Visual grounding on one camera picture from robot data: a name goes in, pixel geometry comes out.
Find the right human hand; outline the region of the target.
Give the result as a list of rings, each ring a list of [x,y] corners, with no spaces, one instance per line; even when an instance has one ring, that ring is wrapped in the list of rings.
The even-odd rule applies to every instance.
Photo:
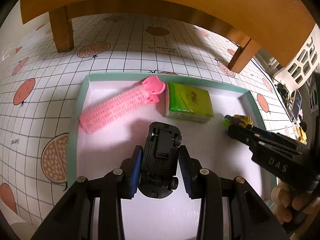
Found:
[[[319,225],[316,226],[314,233],[309,234],[309,228],[319,214],[319,197],[312,198],[308,194],[297,194],[290,189],[289,185],[280,181],[273,188],[271,199],[274,202],[272,212],[281,225],[291,221],[293,214],[290,208],[300,211],[305,207],[303,212],[306,218],[290,239],[319,239]]]

